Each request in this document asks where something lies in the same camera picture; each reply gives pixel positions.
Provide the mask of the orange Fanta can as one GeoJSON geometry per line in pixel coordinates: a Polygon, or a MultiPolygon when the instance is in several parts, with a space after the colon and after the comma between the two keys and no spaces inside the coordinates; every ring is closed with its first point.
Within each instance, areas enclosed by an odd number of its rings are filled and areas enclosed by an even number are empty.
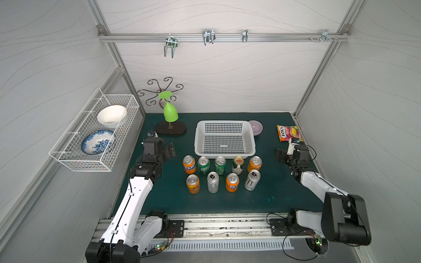
{"type": "Polygon", "coordinates": [[[187,155],[183,158],[183,167],[187,174],[194,174],[196,172],[196,162],[193,156],[187,155]]]}

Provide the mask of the orange yellow drink can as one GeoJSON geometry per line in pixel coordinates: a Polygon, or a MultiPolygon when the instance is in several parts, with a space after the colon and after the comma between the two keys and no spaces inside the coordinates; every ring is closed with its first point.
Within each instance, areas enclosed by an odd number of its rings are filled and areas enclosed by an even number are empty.
{"type": "Polygon", "coordinates": [[[260,157],[253,156],[250,159],[250,162],[248,164],[247,172],[249,173],[251,170],[258,170],[259,171],[260,168],[262,167],[262,164],[263,164],[263,162],[262,162],[262,159],[260,157]]]}

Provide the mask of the green soda can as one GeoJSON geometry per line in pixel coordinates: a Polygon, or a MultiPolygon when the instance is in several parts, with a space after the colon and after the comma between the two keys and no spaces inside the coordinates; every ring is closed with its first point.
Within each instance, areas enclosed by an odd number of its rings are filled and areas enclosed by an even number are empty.
{"type": "Polygon", "coordinates": [[[198,159],[198,170],[201,175],[207,176],[210,171],[210,162],[209,159],[205,156],[201,156],[198,159]]]}

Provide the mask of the white can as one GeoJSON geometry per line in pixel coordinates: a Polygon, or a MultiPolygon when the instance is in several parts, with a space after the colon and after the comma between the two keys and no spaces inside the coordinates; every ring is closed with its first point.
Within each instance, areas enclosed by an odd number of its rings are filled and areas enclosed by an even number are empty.
{"type": "Polygon", "coordinates": [[[244,187],[247,191],[254,191],[261,179],[260,171],[252,169],[248,175],[244,187]]]}
{"type": "Polygon", "coordinates": [[[219,174],[217,172],[210,172],[207,176],[207,186],[211,194],[215,194],[219,190],[219,174]]]}

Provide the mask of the green gold-top can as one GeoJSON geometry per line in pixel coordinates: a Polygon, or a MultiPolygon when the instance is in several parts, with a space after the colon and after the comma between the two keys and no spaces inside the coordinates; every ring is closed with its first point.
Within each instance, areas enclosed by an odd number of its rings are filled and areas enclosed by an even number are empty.
{"type": "Polygon", "coordinates": [[[241,156],[237,156],[232,161],[231,171],[236,175],[240,175],[244,168],[244,159],[241,156]]]}

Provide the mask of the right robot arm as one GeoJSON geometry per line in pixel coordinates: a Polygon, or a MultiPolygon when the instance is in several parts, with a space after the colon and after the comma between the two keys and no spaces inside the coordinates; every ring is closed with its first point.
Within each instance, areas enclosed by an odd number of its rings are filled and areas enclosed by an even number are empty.
{"type": "Polygon", "coordinates": [[[308,148],[297,146],[294,153],[276,149],[274,159],[288,165],[291,176],[323,202],[322,212],[292,209],[286,217],[286,229],[296,235],[311,230],[322,233],[330,242],[368,246],[372,235],[365,200],[328,182],[309,164],[308,148]]]}

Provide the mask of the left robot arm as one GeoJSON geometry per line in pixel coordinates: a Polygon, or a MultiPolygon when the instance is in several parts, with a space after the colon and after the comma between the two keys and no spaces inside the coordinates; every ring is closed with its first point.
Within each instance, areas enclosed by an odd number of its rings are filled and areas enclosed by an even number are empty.
{"type": "Polygon", "coordinates": [[[129,172],[125,196],[112,222],[97,242],[91,242],[85,252],[89,263],[138,263],[149,256],[146,248],[156,236],[170,231],[168,214],[151,211],[140,228],[136,228],[140,212],[155,182],[161,177],[163,162],[176,156],[172,143],[161,138],[147,138],[144,152],[129,172]]]}

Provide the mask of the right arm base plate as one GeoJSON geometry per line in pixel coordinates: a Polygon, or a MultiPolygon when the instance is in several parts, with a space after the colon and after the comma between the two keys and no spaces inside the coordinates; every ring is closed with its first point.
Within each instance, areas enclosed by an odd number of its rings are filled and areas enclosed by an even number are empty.
{"type": "Polygon", "coordinates": [[[299,226],[295,221],[288,219],[276,218],[268,220],[270,225],[270,232],[272,236],[305,236],[307,233],[305,229],[299,226]]]}

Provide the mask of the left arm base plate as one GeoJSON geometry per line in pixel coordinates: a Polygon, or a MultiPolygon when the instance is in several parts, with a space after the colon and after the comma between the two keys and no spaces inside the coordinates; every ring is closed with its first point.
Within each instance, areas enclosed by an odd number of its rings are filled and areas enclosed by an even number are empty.
{"type": "Polygon", "coordinates": [[[163,222],[162,237],[164,238],[182,238],[184,237],[184,220],[166,220],[163,222]]]}

